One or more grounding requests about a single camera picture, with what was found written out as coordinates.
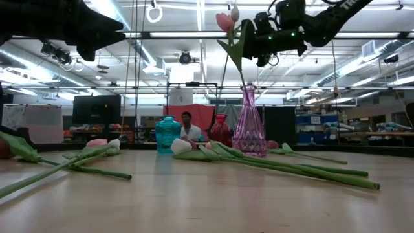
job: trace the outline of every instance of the tulip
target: tulip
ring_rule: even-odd
[[[234,21],[230,18],[229,15],[225,13],[216,14],[215,18],[217,20],[218,26],[223,30],[223,32],[229,32],[234,28]]]
[[[237,5],[235,5],[232,11],[230,12],[230,18],[232,19],[233,22],[237,22],[239,20],[240,13],[239,13],[239,9]]]

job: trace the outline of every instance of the man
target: man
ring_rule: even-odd
[[[181,138],[198,142],[201,136],[201,129],[191,124],[191,113],[185,111],[181,114],[182,127]]]

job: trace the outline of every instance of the vase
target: vase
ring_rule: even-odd
[[[171,145],[174,139],[181,136],[181,123],[174,121],[175,116],[165,115],[164,120],[155,124],[157,152],[172,154]]]
[[[254,104],[254,86],[243,89],[243,106],[233,136],[233,147],[255,157],[266,157],[267,143],[259,112]]]
[[[232,147],[232,133],[226,123],[226,118],[226,114],[217,114],[215,116],[215,124],[210,131],[210,139]]]

